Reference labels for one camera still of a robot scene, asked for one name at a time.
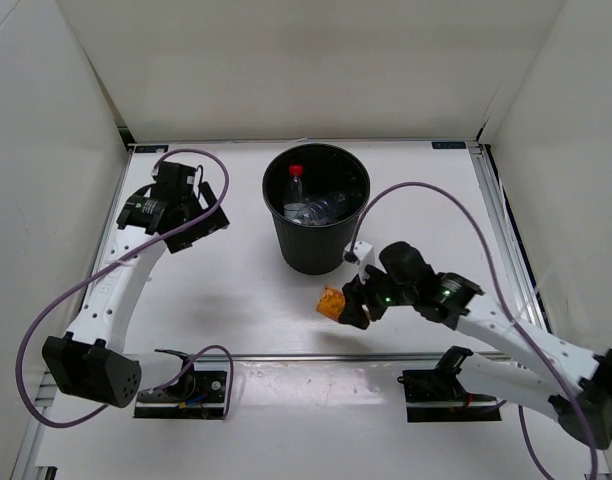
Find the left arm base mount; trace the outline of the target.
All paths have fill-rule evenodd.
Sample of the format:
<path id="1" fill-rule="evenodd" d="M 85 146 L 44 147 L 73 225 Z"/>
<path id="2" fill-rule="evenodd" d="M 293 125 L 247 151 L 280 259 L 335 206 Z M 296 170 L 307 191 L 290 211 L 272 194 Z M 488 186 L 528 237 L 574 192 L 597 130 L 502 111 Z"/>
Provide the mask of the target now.
<path id="1" fill-rule="evenodd" d="M 195 354 L 157 349 L 139 358 L 145 379 L 133 417 L 157 420 L 224 420 L 232 403 L 235 364 L 223 346 Z"/>

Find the blue orange label bottle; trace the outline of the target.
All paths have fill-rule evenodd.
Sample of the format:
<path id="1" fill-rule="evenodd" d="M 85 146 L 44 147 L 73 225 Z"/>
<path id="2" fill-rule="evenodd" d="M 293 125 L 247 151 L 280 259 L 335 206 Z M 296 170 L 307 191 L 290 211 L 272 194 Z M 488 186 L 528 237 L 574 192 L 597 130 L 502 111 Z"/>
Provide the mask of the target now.
<path id="1" fill-rule="evenodd" d="M 321 205 L 307 204 L 297 211 L 292 222 L 302 226 L 324 226 L 330 219 L 330 214 Z"/>

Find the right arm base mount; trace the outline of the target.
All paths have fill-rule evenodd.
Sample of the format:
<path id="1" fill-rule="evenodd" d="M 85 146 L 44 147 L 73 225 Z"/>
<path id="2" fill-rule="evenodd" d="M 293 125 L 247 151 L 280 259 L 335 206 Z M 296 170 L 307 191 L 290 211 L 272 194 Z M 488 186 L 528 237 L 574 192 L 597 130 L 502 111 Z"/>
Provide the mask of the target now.
<path id="1" fill-rule="evenodd" d="M 408 423 L 472 423 L 501 421 L 505 404 L 494 396 L 474 394 L 458 381 L 462 364 L 474 352 L 451 347 L 431 369 L 404 370 L 396 381 L 403 387 Z"/>

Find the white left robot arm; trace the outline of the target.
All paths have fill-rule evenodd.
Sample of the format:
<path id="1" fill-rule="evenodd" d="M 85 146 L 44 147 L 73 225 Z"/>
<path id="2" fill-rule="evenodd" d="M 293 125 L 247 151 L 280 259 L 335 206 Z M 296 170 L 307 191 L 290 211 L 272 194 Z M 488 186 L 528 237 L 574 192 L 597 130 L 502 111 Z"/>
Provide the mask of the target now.
<path id="1" fill-rule="evenodd" d="M 62 336 L 42 346 L 59 390 L 102 405 L 129 405 L 147 383 L 144 365 L 124 353 L 125 338 L 151 271 L 164 253 L 185 250 L 228 224 L 210 184 L 191 174 L 158 179 L 129 196 L 84 306 Z"/>

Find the red label water bottle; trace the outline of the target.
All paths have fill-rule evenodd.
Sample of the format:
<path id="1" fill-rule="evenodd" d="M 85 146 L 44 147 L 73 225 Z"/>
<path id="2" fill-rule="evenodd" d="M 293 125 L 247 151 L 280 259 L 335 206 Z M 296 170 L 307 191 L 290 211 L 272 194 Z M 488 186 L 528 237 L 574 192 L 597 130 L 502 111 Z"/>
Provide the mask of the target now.
<path id="1" fill-rule="evenodd" d="M 288 167 L 289 180 L 283 198 L 284 217 L 288 220 L 293 220 L 306 203 L 303 174 L 304 169 L 301 164 L 291 164 Z"/>

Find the clear unlabeled plastic bottle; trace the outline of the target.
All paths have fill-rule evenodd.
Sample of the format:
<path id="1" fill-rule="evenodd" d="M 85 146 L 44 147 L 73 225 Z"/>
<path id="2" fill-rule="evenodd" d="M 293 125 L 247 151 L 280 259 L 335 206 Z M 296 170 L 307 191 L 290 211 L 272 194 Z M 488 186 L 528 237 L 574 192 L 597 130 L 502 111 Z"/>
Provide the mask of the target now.
<path id="1" fill-rule="evenodd" d="M 331 219 L 329 223 L 334 223 L 347 213 L 351 206 L 351 200 L 346 192 L 334 191 L 317 197 L 308 204 L 321 205 L 330 214 Z"/>

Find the black plastic bin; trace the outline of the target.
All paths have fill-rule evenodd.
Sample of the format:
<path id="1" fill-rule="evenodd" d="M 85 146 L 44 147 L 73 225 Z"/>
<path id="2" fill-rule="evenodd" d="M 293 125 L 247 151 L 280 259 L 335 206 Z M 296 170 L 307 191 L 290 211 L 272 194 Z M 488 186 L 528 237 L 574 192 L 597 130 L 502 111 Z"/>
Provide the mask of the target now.
<path id="1" fill-rule="evenodd" d="M 347 210 L 323 226 L 300 226 L 287 219 L 283 201 L 292 165 L 303 167 L 307 199 L 316 200 L 341 191 L 350 196 Z M 322 275 L 335 270 L 343 261 L 344 248 L 368 203 L 370 188 L 370 177 L 364 165 L 341 147 L 304 144 L 279 154 L 266 168 L 262 194 L 272 215 L 286 263 L 307 275 Z"/>

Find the orange juice bottle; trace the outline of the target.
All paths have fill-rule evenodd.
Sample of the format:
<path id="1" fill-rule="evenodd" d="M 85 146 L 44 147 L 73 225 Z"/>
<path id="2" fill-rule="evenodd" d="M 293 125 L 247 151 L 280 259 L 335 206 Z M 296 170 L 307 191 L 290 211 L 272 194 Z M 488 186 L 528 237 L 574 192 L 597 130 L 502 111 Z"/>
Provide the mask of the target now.
<path id="1" fill-rule="evenodd" d="M 337 322 L 345 308 L 344 293 L 332 286 L 325 286 L 315 310 L 322 316 Z"/>

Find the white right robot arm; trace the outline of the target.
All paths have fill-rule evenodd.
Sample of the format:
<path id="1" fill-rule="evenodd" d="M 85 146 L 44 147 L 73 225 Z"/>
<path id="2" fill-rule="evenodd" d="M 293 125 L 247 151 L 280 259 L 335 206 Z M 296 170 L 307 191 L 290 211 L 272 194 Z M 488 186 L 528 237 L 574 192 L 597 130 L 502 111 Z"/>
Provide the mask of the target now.
<path id="1" fill-rule="evenodd" d="M 495 367 L 452 347 L 435 387 L 446 399 L 473 392 L 504 398 L 556 421 L 571 437 L 599 450 L 612 443 L 612 349 L 595 353 L 522 319 L 511 321 L 493 298 L 455 273 L 429 271 L 396 282 L 369 267 L 342 288 L 339 323 L 365 330 L 391 307 L 410 306 L 424 319 L 476 338 L 517 361 Z"/>

